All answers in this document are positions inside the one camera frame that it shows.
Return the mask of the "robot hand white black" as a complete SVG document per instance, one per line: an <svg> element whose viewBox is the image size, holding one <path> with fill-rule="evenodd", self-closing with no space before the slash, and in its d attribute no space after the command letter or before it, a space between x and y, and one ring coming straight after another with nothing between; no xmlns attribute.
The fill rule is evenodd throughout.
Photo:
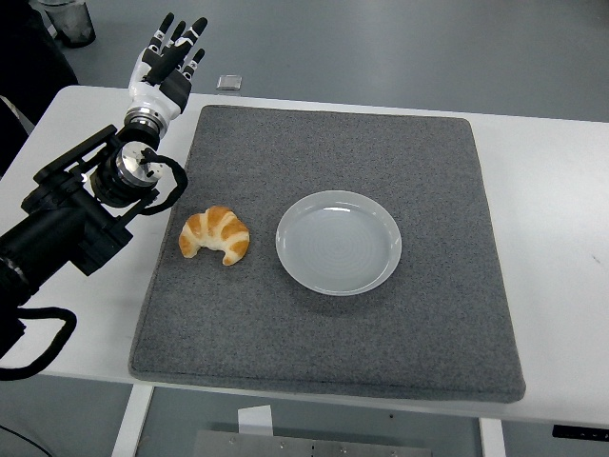
<svg viewBox="0 0 609 457"><path fill-rule="evenodd" d="M128 85L134 107L151 109L167 122L184 112L192 77L205 56L193 48L206 26L205 17L188 26L167 14L136 59Z"/></svg>

